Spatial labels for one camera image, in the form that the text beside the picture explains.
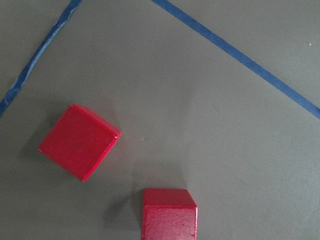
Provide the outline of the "red block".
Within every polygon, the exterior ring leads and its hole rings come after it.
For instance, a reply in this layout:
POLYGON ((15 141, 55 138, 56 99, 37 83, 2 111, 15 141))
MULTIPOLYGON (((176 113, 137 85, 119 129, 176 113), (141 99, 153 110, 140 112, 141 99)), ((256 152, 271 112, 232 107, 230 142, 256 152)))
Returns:
POLYGON ((142 240, 195 240, 198 206, 186 189, 143 190, 142 240))
POLYGON ((122 132, 88 107, 71 104, 38 146, 54 163, 85 182, 122 132))

